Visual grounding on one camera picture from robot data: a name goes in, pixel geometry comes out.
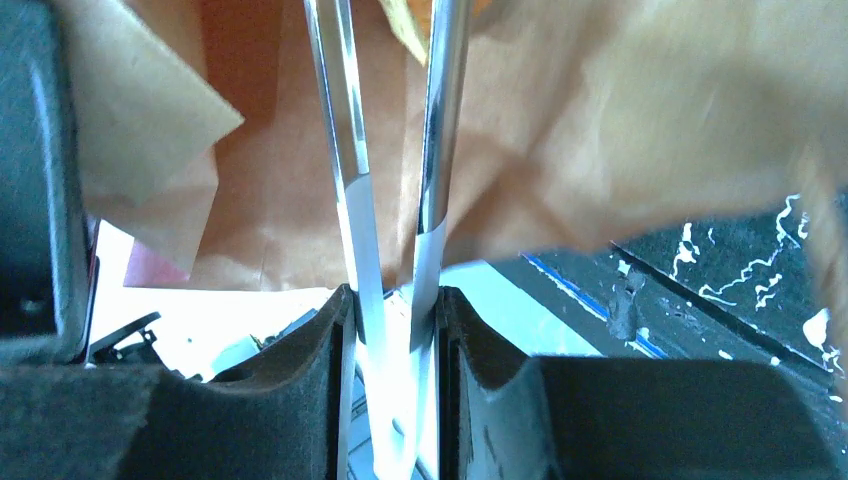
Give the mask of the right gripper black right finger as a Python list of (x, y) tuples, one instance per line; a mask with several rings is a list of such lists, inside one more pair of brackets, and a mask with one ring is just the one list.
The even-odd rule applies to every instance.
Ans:
[(437, 300), (443, 479), (837, 479), (797, 390), (752, 362), (526, 355)]

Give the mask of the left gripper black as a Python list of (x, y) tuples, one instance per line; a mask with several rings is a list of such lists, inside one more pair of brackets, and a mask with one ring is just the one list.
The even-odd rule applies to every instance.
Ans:
[(93, 254), (58, 9), (1, 4), (1, 362), (85, 357)]

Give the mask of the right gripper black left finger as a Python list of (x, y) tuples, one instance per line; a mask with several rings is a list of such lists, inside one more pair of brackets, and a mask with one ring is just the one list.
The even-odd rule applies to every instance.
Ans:
[(1, 372), (5, 479), (343, 479), (354, 295), (207, 383), (152, 365)]

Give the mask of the metal food tongs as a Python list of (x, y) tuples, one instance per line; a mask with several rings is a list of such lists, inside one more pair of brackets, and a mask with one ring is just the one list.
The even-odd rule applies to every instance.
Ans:
[(412, 476), (427, 427), (434, 308), (474, 9), (471, 1), (431, 5), (415, 232), (407, 247), (385, 258), (379, 250), (352, 7), (347, 1), (305, 5), (344, 261), (366, 352), (365, 393), (380, 479)]

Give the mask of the red brown paper bag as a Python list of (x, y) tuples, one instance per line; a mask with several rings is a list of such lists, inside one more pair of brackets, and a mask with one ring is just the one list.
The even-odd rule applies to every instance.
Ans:
[[(300, 1), (60, 1), (87, 207), (154, 288), (346, 276)], [(444, 261), (589, 251), (801, 192), (847, 384), (843, 1), (478, 1)]]

